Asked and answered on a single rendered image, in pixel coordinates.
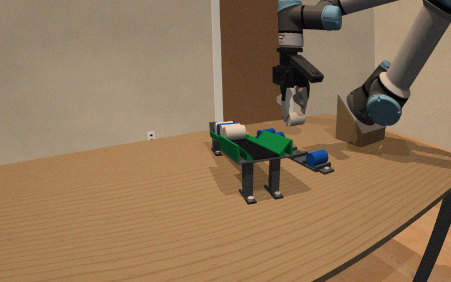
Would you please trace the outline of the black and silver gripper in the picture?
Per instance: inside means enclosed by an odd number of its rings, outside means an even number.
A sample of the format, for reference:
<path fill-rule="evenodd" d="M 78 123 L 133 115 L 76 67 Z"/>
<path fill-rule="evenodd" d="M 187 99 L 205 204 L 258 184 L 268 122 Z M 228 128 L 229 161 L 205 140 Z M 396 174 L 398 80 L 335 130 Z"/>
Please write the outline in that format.
<path fill-rule="evenodd" d="M 288 62 L 290 55 L 298 55 L 298 52 L 303 52 L 303 48 L 280 47 L 277 48 L 277 52 L 280 53 L 280 65 L 272 67 L 272 82 L 280 85 L 281 95 L 277 96 L 277 103 L 282 107 L 282 116 L 286 122 L 289 117 L 290 99 L 292 97 L 290 88 L 296 86 L 296 94 L 293 95 L 293 100 L 301 107 L 301 112 L 305 114 L 310 86 L 309 81 Z"/>

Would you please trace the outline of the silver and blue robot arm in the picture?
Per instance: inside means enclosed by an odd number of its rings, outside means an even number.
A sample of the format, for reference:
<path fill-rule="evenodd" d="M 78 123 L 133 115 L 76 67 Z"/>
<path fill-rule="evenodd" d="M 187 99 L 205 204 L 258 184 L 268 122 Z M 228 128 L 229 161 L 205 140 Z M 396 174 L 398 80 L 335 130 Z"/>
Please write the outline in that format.
<path fill-rule="evenodd" d="M 301 48 L 303 29 L 338 31 L 343 15 L 395 1 L 320 0 L 302 6 L 300 0 L 279 0 L 279 46 Z M 399 121 L 410 86 L 451 23 L 451 0 L 422 1 L 393 62 L 382 61 L 366 82 L 347 96 L 350 111 L 365 125 L 391 126 Z M 324 75 L 302 55 L 290 55 L 288 62 L 311 83 L 322 82 Z"/>

